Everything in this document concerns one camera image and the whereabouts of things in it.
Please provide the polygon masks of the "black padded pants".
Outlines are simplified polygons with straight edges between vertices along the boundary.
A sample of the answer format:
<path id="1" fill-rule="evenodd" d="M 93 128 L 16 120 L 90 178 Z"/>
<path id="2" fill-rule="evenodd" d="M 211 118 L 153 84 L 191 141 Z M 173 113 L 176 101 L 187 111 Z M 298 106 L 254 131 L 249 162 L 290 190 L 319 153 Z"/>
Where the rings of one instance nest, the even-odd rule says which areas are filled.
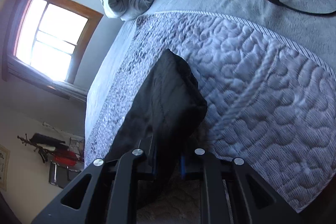
<path id="1" fill-rule="evenodd" d="M 119 159 L 149 136 L 155 142 L 155 168 L 165 173 L 179 160 L 207 112 L 188 63 L 165 50 L 138 90 L 125 120 L 106 155 Z"/>

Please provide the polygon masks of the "red bag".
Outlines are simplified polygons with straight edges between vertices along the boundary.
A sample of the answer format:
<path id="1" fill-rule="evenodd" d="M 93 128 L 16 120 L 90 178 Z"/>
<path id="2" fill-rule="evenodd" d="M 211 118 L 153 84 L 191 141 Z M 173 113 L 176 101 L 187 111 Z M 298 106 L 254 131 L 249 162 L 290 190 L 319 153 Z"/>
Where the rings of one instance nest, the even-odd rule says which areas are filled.
<path id="1" fill-rule="evenodd" d="M 62 165 L 75 166 L 77 163 L 82 162 L 76 153 L 68 150 L 56 150 L 51 152 L 51 155 L 57 163 Z"/>

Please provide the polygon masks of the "black folding chair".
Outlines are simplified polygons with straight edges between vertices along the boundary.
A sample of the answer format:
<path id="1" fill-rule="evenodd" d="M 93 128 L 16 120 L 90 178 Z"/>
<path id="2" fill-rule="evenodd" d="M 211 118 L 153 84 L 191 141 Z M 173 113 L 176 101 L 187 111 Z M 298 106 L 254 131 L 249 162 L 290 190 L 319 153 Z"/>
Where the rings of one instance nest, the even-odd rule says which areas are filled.
<path id="1" fill-rule="evenodd" d="M 49 184 L 64 189 L 80 173 L 80 170 L 70 169 L 68 166 L 62 166 L 51 161 L 49 169 Z"/>

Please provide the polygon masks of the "wooden coat rack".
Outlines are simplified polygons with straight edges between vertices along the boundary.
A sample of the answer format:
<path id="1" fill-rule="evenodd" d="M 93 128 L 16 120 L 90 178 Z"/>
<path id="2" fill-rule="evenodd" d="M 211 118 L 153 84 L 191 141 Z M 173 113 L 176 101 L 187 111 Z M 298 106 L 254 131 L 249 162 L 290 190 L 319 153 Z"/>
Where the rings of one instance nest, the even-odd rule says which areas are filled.
<path id="1" fill-rule="evenodd" d="M 60 149 L 57 149 L 55 148 L 54 150 L 50 149 L 50 148 L 47 148 L 47 145 L 44 144 L 44 145 L 39 145 L 37 143 L 33 143 L 33 142 L 30 142 L 29 139 L 27 139 L 27 137 L 23 138 L 23 137 L 20 137 L 20 136 L 17 136 L 17 138 L 21 141 L 22 144 L 24 144 L 25 146 L 27 145 L 30 145 L 32 147 L 34 147 L 34 151 L 38 152 L 38 154 L 41 156 L 42 158 L 42 161 L 45 163 L 47 162 L 48 160 L 48 156 L 51 155 L 51 152 L 53 151 L 56 151 L 56 150 L 60 150 Z M 80 157 L 82 162 L 84 162 L 84 158 L 81 157 L 81 156 L 78 156 L 77 157 Z"/>

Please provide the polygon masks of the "grey quilted bedspread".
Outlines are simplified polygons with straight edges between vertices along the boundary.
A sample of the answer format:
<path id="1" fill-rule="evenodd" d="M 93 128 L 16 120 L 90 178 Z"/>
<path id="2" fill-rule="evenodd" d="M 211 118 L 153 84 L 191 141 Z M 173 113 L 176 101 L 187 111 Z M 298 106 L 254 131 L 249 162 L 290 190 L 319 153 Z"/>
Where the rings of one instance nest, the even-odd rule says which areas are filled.
<path id="1" fill-rule="evenodd" d="M 208 103 L 201 138 L 242 157 L 303 211 L 335 175 L 335 73 L 303 46 L 234 16 L 172 11 L 123 24 L 87 95 L 86 164 L 105 156 L 164 50 Z"/>

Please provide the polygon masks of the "black garment on rack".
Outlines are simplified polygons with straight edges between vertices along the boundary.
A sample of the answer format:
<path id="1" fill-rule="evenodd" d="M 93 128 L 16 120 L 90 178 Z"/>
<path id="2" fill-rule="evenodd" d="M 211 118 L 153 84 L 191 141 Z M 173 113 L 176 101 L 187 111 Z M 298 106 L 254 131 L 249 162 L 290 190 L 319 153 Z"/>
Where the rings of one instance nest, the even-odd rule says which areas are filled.
<path id="1" fill-rule="evenodd" d="M 40 133 L 34 133 L 33 137 L 30 139 L 30 142 L 39 143 L 39 144 L 46 144 L 50 146 L 57 146 L 65 144 L 65 141 L 55 139 L 46 135 L 42 135 Z"/>

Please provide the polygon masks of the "wood framed window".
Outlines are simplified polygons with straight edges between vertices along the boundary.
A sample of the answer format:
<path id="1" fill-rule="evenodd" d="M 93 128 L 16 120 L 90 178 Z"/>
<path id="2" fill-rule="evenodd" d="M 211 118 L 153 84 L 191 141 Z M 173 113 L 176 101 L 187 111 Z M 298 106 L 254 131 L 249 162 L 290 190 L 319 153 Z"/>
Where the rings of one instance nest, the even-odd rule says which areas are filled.
<path id="1" fill-rule="evenodd" d="M 14 76 L 85 102 L 88 92 L 74 81 L 102 17 L 71 0 L 15 0 L 3 43 L 2 79 Z"/>

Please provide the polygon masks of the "light blue bed sheet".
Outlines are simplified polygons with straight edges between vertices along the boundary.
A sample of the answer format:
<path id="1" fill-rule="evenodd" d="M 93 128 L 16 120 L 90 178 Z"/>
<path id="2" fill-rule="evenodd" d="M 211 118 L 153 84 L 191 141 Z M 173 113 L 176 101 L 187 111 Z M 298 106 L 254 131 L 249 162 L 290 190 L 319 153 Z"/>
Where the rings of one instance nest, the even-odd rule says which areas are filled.
<path id="1" fill-rule="evenodd" d="M 283 1 L 313 11 L 335 9 L 335 0 Z M 206 40 L 199 53 L 201 62 L 196 61 L 190 36 L 167 38 L 167 29 L 174 25 L 177 17 L 190 15 L 199 19 L 211 14 L 220 15 L 223 23 L 234 22 L 240 32 L 253 28 L 255 32 L 270 32 L 277 39 L 276 53 L 265 51 L 261 59 L 246 54 L 234 61 L 234 68 L 255 64 L 264 69 L 263 75 L 255 71 L 253 76 L 244 77 L 242 85 L 221 86 L 229 68 L 227 58 L 235 57 L 236 52 L 220 53 L 219 48 L 227 48 L 228 42 L 215 38 L 217 24 L 204 33 Z M 285 90 L 285 94 L 294 92 L 294 100 L 284 110 L 279 103 L 271 101 L 272 96 L 279 94 L 270 88 L 275 83 L 274 72 L 285 61 L 288 49 L 317 63 L 315 71 L 307 67 L 299 71 L 300 81 L 320 80 L 325 87 L 328 80 L 335 79 L 335 17 L 301 15 L 266 0 L 155 0 L 143 17 L 123 24 L 102 62 L 87 97 L 86 138 L 113 139 L 116 136 L 137 90 L 164 48 L 170 48 L 189 63 L 208 103 L 202 128 L 212 137 L 226 132 L 244 114 L 262 113 L 279 123 L 281 114 L 312 118 L 318 112 L 316 107 L 303 107 L 313 93 L 300 86 Z"/>

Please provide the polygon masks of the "framed wall picture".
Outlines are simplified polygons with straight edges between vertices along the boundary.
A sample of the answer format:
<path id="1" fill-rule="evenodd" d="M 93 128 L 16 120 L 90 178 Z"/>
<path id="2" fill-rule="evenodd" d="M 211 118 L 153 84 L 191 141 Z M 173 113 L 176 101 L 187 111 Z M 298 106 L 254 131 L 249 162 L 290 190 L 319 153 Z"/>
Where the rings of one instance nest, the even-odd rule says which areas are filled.
<path id="1" fill-rule="evenodd" d="M 10 151 L 0 145 L 0 187 L 7 191 L 7 172 L 9 166 Z"/>

